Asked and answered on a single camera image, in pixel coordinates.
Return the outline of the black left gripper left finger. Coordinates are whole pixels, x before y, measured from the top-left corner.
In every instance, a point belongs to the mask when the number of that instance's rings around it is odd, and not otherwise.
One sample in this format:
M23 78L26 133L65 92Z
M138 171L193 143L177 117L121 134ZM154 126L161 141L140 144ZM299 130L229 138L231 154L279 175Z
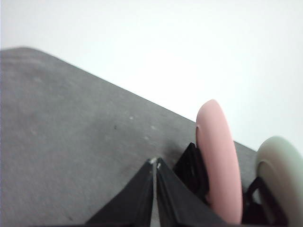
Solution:
M149 227L153 206L153 165L148 159L127 185L86 223L87 227Z

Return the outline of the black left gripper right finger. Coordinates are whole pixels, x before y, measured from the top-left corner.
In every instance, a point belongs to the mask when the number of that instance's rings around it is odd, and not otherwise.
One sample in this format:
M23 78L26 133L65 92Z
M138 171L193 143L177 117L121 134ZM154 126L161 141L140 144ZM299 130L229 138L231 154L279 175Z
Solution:
M228 224L200 201L167 166L157 159L157 204L162 227L226 227Z

